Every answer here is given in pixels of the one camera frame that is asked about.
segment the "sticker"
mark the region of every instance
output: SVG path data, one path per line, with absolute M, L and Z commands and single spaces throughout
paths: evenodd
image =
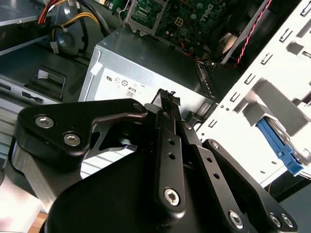
M 95 65 L 93 66 L 93 68 L 91 69 L 91 73 L 93 75 L 97 75 L 98 72 L 101 70 L 101 68 L 103 67 L 102 63 L 100 62 L 96 62 Z
M 133 79 L 105 68 L 95 94 L 95 100 L 132 98 L 141 104 L 151 103 L 158 89 L 145 86 Z

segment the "black metal bracket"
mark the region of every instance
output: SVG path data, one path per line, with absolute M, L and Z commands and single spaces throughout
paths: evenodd
M 289 214 L 218 142 L 202 145 L 169 93 L 159 90 L 155 101 L 161 107 L 156 114 L 132 99 L 21 111 L 12 164 L 52 206 L 46 228 L 83 232 L 91 225 L 87 230 L 96 232 L 104 222 L 107 232 L 297 232 Z M 142 130 L 133 134 L 138 150 L 80 180 L 98 123 L 104 124 L 105 148 L 120 138 L 123 124 L 134 124 L 126 134 Z M 120 124 L 120 132 L 109 130 Z M 70 216 L 66 222 L 64 215 Z
M 19 113 L 14 135 L 25 151 L 59 170 L 69 171 L 79 167 L 89 151 L 94 125 L 142 121 L 146 116 L 147 110 L 133 99 L 42 105 Z M 66 135 L 73 141 L 71 145 L 78 145 L 65 143 Z
M 215 140 L 209 139 L 203 147 L 212 151 L 222 168 L 230 189 L 246 202 L 249 221 L 259 232 L 297 232 L 292 217 L 273 199 L 232 156 Z
M 164 212 L 165 224 L 172 224 L 182 218 L 186 211 L 181 140 L 175 134 L 175 118 L 163 110 L 156 114 L 155 128 L 157 150 L 154 199 Z

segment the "blue latch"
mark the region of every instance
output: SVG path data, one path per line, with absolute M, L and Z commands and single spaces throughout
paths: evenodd
M 277 157 L 283 161 L 289 172 L 294 176 L 298 175 L 303 167 L 293 156 L 293 149 L 283 143 L 265 118 L 258 122 L 257 127 L 265 136 Z

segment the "wire bundle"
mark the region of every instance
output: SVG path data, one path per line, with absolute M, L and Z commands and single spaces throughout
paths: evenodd
M 75 17 L 73 17 L 72 19 L 68 20 L 66 23 L 64 23 L 62 25 L 56 24 L 53 27 L 51 27 L 51 29 L 50 29 L 50 33 L 51 33 L 50 34 L 50 39 L 51 39 L 51 42 L 55 41 L 55 32 L 56 32 L 57 28 L 60 28 L 60 29 L 63 29 L 64 31 L 66 31 L 68 27 L 70 27 L 71 25 L 73 25 L 74 23 L 76 23 L 77 21 L 79 21 L 83 17 L 89 17 L 92 20 L 94 20 L 97 24 L 99 24 L 97 18 L 93 14 L 91 14 L 91 13 L 83 12 L 83 13 L 77 14 Z
M 48 4 L 45 6 L 45 8 L 43 9 L 40 17 L 39 17 L 39 20 L 38 20 L 38 24 L 42 24 L 45 22 L 46 20 L 46 17 L 47 17 L 47 14 L 48 12 L 55 6 L 65 2 L 67 0 L 50 0 L 48 2 Z M 98 22 L 99 26 L 100 26 L 100 29 L 101 29 L 101 32 L 102 34 L 104 35 L 104 37 L 108 36 L 110 34 L 110 31 L 108 29 L 108 26 L 106 25 L 104 19 L 98 14 L 98 12 L 94 9 L 94 7 L 89 4 L 88 2 L 86 2 L 85 0 L 78 0 L 78 2 L 84 6 L 85 8 L 87 8 Z
M 253 24 L 252 29 L 249 31 L 248 36 L 247 36 L 247 38 L 246 38 L 246 41 L 245 41 L 245 43 L 244 43 L 244 46 L 243 46 L 243 48 L 242 48 L 242 50 L 241 50 L 241 53 L 240 53 L 240 55 L 239 55 L 239 58 L 238 58 L 236 64 L 234 65 L 234 68 L 236 68 L 237 65 L 241 62 L 241 59 L 242 59 L 242 57 L 243 57 L 243 55 L 244 55 L 246 46 L 247 46 L 248 43 L 249 43 L 249 39 L 251 38 L 251 36 L 252 36 L 252 34 L 253 34 L 253 32 L 254 32 L 254 30 L 255 30 L 255 28 L 256 28 L 258 22 L 260 21 L 262 15 L 263 15 L 263 13 L 264 13 L 265 10 L 270 6 L 271 2 L 272 2 L 272 0 L 269 0 L 269 1 L 266 3 L 265 7 L 261 10 L 261 12 L 260 12 L 260 14 L 258 15 L 258 17 L 257 17 L 257 19 L 256 19 L 256 21 L 255 21 L 255 23 Z

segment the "gray metal panel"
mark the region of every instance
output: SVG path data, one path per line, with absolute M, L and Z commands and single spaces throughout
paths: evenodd
M 41 9 L 28 0 L 0 1 L 0 26 L 35 20 L 40 14 Z
M 22 47 L 25 47 L 25 46 L 27 46 L 27 45 L 31 45 L 31 44 L 36 43 L 36 42 L 38 42 L 38 41 L 44 40 L 44 39 L 46 39 L 47 37 L 48 37 L 48 36 L 45 35 L 45 36 L 39 37 L 39 38 L 37 38 L 37 39 L 31 40 L 31 41 L 27 41 L 26 43 L 19 44 L 19 45 L 16 45 L 16 46 L 14 46 L 14 47 L 10 47 L 9 49 L 2 50 L 2 51 L 0 51 L 0 56 L 1 56 L 1 55 L 4 55 L 4 54 L 6 54 L 6 53 L 12 52 L 12 51 L 14 51 L 14 50 L 18 50 L 18 49 L 20 49 L 20 48 L 22 48 Z
M 194 61 L 152 38 L 133 34 L 129 29 L 118 29 L 99 42 L 96 47 L 103 51 L 107 50 L 105 52 L 115 53 L 119 57 L 153 71 L 191 91 L 205 95 L 197 78 Z M 149 84 L 150 81 L 146 79 L 143 75 L 137 76 L 138 81 Z
M 46 67 L 66 77 L 63 102 L 78 100 L 87 66 L 57 56 L 35 45 L 0 56 L 0 83 L 14 86 L 12 92 L 15 94 L 20 95 L 21 90 L 25 89 L 27 93 L 36 96 L 38 93 L 35 94 L 34 91 L 23 86 L 29 83 L 31 77 L 35 76 L 41 67 Z M 50 98 L 45 97 L 45 99 L 44 104 L 51 103 Z
M 19 109 L 13 103 L 0 98 L 0 158 L 4 159 L 9 152 L 17 112 L 11 109 Z
M 151 38 L 133 34 L 130 29 L 118 29 L 95 47 L 79 101 L 126 98 L 125 94 L 116 96 L 117 86 L 112 89 L 103 83 L 103 73 L 109 70 L 144 87 L 140 98 L 134 97 L 142 104 L 150 103 L 160 88 L 176 91 L 185 118 L 189 111 L 196 113 L 204 102 L 213 103 L 200 85 L 193 62 Z M 98 64 L 103 67 L 93 74 L 91 71 Z M 100 98 L 99 93 L 107 96 Z

